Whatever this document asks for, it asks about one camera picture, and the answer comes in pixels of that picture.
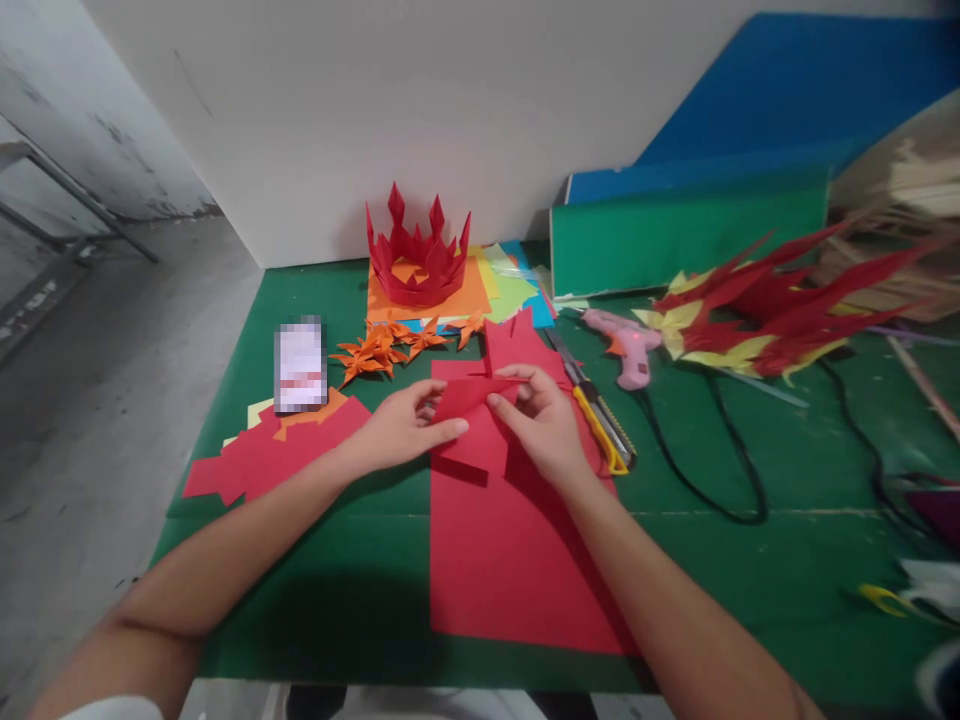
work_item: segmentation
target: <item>paper spikes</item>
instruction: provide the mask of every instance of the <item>paper spikes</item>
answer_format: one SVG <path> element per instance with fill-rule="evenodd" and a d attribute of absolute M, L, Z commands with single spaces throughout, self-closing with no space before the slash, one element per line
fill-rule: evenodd
<path fill-rule="evenodd" d="M 903 312 L 905 307 L 880 313 L 830 314 L 850 293 L 885 280 L 938 247 L 922 245 L 855 265 L 818 288 L 798 287 L 812 267 L 777 272 L 778 266 L 802 258 L 844 227 L 828 227 L 789 242 L 762 260 L 746 262 L 768 234 L 709 272 L 692 279 L 680 273 L 667 294 L 654 302 L 653 310 L 634 313 L 660 331 L 675 360 L 727 368 L 751 377 L 789 378 L 843 345 L 850 335 Z M 710 311 L 721 306 L 733 309 L 756 329 L 744 329 L 739 320 L 711 323 Z"/>
<path fill-rule="evenodd" d="M 370 248 L 370 264 L 374 275 L 383 287 L 390 302 L 403 307 L 434 307 L 439 305 L 463 285 L 464 266 L 467 260 L 467 244 L 470 241 L 470 217 L 463 226 L 463 233 L 450 245 L 443 241 L 446 224 L 440 207 L 440 196 L 430 209 L 430 235 L 421 236 L 416 225 L 411 235 L 403 227 L 406 205 L 397 184 L 393 184 L 388 203 L 393 217 L 393 230 L 388 239 L 383 233 L 374 242 L 373 221 L 370 205 L 367 205 L 367 244 Z M 405 282 L 393 274 L 393 265 L 401 258 L 419 265 L 426 278 L 419 279 L 414 273 Z"/>

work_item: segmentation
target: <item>pink glue gun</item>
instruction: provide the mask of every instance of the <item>pink glue gun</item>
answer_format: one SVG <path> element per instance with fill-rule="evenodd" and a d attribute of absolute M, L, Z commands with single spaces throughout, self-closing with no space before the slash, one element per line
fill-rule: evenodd
<path fill-rule="evenodd" d="M 642 390 L 650 383 L 647 353 L 660 347 L 660 333 L 606 310 L 569 309 L 580 315 L 587 327 L 610 338 L 608 352 L 620 355 L 623 359 L 623 370 L 617 378 L 617 385 L 624 390 Z"/>

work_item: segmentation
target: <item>black cable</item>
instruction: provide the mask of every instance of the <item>black cable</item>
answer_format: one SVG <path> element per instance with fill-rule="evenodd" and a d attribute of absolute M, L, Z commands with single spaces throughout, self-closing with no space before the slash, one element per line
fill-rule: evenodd
<path fill-rule="evenodd" d="M 922 535 L 931 537 L 931 533 L 927 528 L 916 522 L 907 513 L 898 508 L 896 503 L 894 503 L 893 500 L 890 499 L 890 496 L 887 495 L 887 489 L 884 485 L 885 474 L 883 467 L 883 456 L 880 454 L 880 450 L 877 449 L 877 446 L 873 444 L 873 441 L 871 441 L 869 437 L 867 437 L 867 434 L 854 419 L 853 413 L 850 411 L 850 403 L 847 398 L 847 387 L 843 382 L 843 378 L 837 374 L 836 370 L 830 367 L 829 363 L 825 359 L 821 358 L 817 362 L 820 367 L 823 368 L 823 371 L 833 381 L 834 387 L 836 387 L 837 397 L 840 399 L 840 414 L 843 416 L 844 421 L 847 423 L 850 431 L 856 435 L 860 443 L 867 449 L 867 452 L 873 456 L 873 470 L 870 472 L 870 489 L 873 492 L 873 496 L 876 498 L 880 509 L 887 511 L 887 517 L 891 521 L 899 520 Z"/>
<path fill-rule="evenodd" d="M 674 459 L 673 453 L 670 452 L 670 446 L 667 445 L 666 438 L 663 436 L 663 430 L 660 427 L 659 420 L 657 420 L 657 414 L 654 412 L 653 403 L 650 401 L 650 396 L 647 394 L 646 390 L 641 390 L 637 393 L 637 395 L 640 397 L 640 406 L 643 408 L 643 411 L 647 416 L 647 420 L 650 422 L 650 428 L 653 430 L 653 436 L 656 438 L 657 444 L 660 446 L 660 451 L 663 453 L 663 457 L 666 459 L 667 465 L 670 466 L 673 474 L 677 476 L 677 479 L 680 480 L 680 482 L 682 482 L 690 492 L 696 495 L 702 503 L 713 508 L 718 513 L 726 518 L 729 518 L 735 523 L 739 523 L 740 525 L 761 525 L 767 521 L 767 517 L 770 514 L 769 506 L 767 504 L 767 491 L 763 487 L 763 480 L 760 478 L 760 473 L 757 472 L 757 466 L 754 464 L 753 458 L 750 457 L 750 453 L 747 451 L 747 446 L 744 444 L 743 438 L 740 437 L 740 433 L 733 424 L 733 420 L 730 419 L 730 414 L 727 412 L 727 407 L 723 402 L 723 397 L 720 395 L 720 388 L 717 386 L 716 378 L 714 378 L 710 371 L 706 371 L 704 375 L 707 381 L 707 386 L 710 388 L 710 393 L 713 395 L 713 400 L 717 405 L 717 410 L 720 412 L 720 417 L 723 419 L 723 424 L 726 426 L 727 433 L 730 435 L 730 439 L 733 441 L 733 447 L 737 451 L 737 457 L 740 460 L 740 464 L 743 466 L 744 471 L 746 471 L 747 479 L 750 480 L 750 485 L 752 486 L 753 493 L 756 496 L 757 509 L 751 515 L 741 515 L 734 510 L 725 508 L 723 505 L 703 492 L 703 490 L 694 485 L 690 478 L 688 478 L 683 471 L 680 470 L 680 466 L 677 465 L 677 461 Z"/>

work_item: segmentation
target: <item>green table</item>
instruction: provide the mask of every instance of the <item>green table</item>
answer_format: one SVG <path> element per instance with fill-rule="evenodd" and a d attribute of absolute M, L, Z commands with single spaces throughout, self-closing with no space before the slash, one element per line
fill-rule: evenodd
<path fill-rule="evenodd" d="M 273 332 L 322 314 L 331 344 L 363 332 L 367 261 L 268 270 L 193 458 L 218 454 L 244 429 L 247 405 L 272 395 Z M 597 306 L 627 314 L 630 298 Z M 734 380 L 722 392 L 768 489 L 762 527 L 740 527 L 704 508 L 671 475 L 636 399 L 616 388 L 618 360 L 572 321 L 559 332 L 633 439 L 638 467 L 617 481 L 637 520 L 821 702 L 914 704 L 918 661 L 948 637 L 916 620 L 885 616 L 856 594 L 861 582 L 899 587 L 894 560 L 916 557 L 874 507 L 870 461 L 844 425 L 819 368 L 795 376 L 799 410 Z M 838 366 L 853 411 L 883 448 L 890 471 L 960 475 L 960 451 L 879 337 L 857 338 Z M 428 351 L 392 383 L 354 381 L 347 392 L 374 409 L 394 389 L 428 377 L 430 360 L 476 359 Z M 948 401 L 957 351 L 916 355 Z M 674 452 L 702 487 L 744 510 L 751 496 L 703 378 L 652 360 L 650 394 Z M 331 380 L 342 371 L 331 363 Z M 429 470 L 425 460 L 353 486 L 214 634 L 206 676 L 329 683 L 391 683 L 530 690 L 637 692 L 640 663 L 538 646 L 440 635 L 429 626 Z M 216 496 L 170 505 L 154 561 L 227 510 Z"/>

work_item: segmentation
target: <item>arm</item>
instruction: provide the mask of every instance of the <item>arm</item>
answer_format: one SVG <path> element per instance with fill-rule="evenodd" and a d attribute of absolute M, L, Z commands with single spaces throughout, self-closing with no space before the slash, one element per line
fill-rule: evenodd
<path fill-rule="evenodd" d="M 497 374 L 528 378 L 517 407 L 497 395 L 489 402 L 566 503 L 674 714 L 823 718 L 760 643 L 597 481 L 570 403 L 553 380 L 525 365 Z"/>
<path fill-rule="evenodd" d="M 206 637 L 351 482 L 466 430 L 464 420 L 428 426 L 444 387 L 425 380 L 394 393 L 338 448 L 170 552 L 74 651 L 30 720 L 117 695 L 146 697 L 177 718 Z"/>

